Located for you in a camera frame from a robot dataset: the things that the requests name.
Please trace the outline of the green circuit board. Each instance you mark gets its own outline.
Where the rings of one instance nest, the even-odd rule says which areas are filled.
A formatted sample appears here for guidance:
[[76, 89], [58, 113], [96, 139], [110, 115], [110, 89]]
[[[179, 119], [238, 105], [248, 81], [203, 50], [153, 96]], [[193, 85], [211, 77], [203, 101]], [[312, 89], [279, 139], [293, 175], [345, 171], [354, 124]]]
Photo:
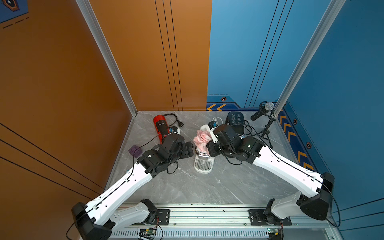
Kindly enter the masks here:
[[139, 240], [154, 240], [157, 235], [157, 229], [140, 229], [139, 230]]
[[283, 229], [274, 229], [269, 233], [269, 237], [267, 240], [283, 240], [284, 239], [284, 231]]

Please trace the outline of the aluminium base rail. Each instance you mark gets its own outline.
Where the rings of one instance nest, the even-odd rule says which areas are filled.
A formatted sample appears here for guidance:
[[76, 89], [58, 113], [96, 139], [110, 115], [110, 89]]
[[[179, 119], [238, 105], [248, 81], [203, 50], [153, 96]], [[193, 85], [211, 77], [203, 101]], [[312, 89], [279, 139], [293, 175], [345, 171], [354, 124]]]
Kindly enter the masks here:
[[339, 229], [328, 221], [291, 217], [280, 225], [262, 220], [263, 209], [254, 205], [157, 205], [153, 225], [134, 224], [110, 236], [111, 240], [139, 240], [140, 229], [157, 229], [155, 240], [267, 240], [274, 229], [283, 229], [284, 240], [341, 240]]

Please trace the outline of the purple block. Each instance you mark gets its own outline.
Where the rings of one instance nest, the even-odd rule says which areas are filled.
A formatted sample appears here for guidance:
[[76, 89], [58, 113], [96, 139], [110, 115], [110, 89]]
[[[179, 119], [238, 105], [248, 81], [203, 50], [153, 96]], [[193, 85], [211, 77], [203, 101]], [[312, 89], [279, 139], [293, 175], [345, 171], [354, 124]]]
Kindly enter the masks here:
[[139, 158], [143, 151], [141, 150], [140, 147], [137, 145], [133, 145], [132, 147], [129, 148], [129, 153], [134, 157], [134, 158]]

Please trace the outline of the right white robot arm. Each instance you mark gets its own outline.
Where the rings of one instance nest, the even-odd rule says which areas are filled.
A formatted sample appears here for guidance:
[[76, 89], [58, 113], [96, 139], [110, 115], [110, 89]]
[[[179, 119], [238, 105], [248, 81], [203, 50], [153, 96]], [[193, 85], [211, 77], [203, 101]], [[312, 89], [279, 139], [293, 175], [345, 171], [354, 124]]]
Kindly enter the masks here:
[[333, 204], [335, 178], [330, 173], [308, 170], [276, 153], [264, 141], [252, 136], [241, 138], [230, 125], [208, 124], [212, 140], [207, 144], [211, 157], [223, 155], [263, 168], [297, 189], [291, 196], [271, 199], [263, 212], [268, 225], [280, 225], [293, 216], [306, 215], [325, 221]]

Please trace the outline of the black power plug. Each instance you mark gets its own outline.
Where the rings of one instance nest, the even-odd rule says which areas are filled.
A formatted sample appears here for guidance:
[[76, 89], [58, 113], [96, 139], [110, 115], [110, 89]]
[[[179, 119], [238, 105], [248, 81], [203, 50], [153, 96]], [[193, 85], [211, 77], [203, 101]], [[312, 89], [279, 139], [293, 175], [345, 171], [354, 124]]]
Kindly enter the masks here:
[[179, 120], [177, 120], [177, 123], [178, 123], [179, 128], [182, 128], [184, 126], [184, 123], [179, 121]]

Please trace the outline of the green circuit board right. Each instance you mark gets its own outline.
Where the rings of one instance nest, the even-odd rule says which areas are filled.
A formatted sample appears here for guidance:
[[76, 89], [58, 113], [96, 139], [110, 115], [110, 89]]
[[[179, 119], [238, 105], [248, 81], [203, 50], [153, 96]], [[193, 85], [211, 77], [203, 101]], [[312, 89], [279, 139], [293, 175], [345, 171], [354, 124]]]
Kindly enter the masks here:
[[283, 240], [284, 239], [284, 231], [283, 229], [274, 229], [269, 233], [269, 237], [267, 240]]

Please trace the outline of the white coffee machine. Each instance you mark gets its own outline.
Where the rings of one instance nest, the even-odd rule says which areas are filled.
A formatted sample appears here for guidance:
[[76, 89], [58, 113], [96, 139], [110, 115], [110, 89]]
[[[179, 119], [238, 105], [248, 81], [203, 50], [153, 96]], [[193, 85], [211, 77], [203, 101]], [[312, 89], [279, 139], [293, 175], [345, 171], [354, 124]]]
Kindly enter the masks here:
[[[199, 130], [208, 131], [208, 125], [203, 125]], [[200, 153], [195, 145], [195, 161], [194, 168], [198, 173], [209, 174], [214, 166], [215, 158], [210, 157], [209, 153]]]

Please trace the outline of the red coffee machine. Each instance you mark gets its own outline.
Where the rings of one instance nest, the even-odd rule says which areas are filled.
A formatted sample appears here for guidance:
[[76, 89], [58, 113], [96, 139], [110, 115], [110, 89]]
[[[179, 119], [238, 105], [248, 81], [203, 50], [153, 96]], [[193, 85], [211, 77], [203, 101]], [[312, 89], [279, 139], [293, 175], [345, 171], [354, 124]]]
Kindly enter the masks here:
[[168, 125], [168, 122], [163, 115], [157, 115], [153, 118], [153, 123], [155, 125], [156, 132], [158, 134], [160, 143], [162, 144], [165, 138], [171, 134], [171, 129]]

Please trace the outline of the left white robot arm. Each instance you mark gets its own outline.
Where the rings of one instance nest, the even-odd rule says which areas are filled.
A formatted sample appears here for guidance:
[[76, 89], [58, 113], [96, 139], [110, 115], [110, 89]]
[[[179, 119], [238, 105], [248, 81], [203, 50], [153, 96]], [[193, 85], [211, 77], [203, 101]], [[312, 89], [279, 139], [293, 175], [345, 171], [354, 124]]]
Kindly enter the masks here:
[[107, 240], [114, 231], [134, 224], [157, 223], [157, 208], [148, 199], [133, 207], [121, 205], [139, 188], [159, 173], [194, 155], [194, 145], [184, 137], [172, 133], [157, 145], [142, 153], [133, 167], [100, 196], [86, 204], [72, 207], [74, 226], [83, 240]]

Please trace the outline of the black microphone on tripod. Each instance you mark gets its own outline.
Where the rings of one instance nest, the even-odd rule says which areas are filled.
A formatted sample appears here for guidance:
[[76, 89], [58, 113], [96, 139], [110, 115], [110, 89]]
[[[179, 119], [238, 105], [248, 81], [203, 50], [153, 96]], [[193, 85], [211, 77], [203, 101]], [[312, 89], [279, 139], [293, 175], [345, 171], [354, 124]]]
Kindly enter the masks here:
[[251, 116], [251, 121], [256, 121], [260, 118], [265, 122], [264, 128], [257, 132], [257, 136], [259, 136], [262, 140], [266, 140], [271, 149], [273, 149], [273, 145], [271, 139], [269, 137], [270, 127], [275, 122], [275, 118], [272, 116], [274, 113], [275, 103], [274, 102], [261, 102], [259, 104], [259, 110]]

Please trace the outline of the black coffee machine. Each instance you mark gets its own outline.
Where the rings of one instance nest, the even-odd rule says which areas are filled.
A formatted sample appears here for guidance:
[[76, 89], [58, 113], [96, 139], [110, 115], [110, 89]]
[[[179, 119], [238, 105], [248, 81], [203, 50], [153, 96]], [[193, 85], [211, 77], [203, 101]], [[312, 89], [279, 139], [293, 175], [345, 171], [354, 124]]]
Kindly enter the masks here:
[[245, 135], [245, 118], [241, 112], [229, 112], [226, 124], [231, 126], [240, 137]]

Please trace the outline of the green circuit board left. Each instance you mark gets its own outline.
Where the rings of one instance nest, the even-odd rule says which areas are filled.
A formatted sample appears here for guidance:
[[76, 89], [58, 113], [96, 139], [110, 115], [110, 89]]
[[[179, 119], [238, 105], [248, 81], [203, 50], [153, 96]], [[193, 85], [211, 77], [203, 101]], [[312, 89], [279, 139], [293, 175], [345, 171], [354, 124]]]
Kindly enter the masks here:
[[140, 229], [139, 230], [139, 240], [154, 240], [157, 235], [157, 229]]

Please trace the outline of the pink cloth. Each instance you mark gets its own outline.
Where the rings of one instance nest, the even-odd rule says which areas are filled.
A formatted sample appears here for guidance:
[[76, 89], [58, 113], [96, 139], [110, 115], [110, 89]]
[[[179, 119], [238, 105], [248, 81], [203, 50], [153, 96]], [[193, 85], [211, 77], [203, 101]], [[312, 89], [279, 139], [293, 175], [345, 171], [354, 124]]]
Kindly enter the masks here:
[[212, 140], [208, 131], [197, 130], [197, 135], [194, 137], [194, 143], [200, 153], [207, 154], [207, 144]]

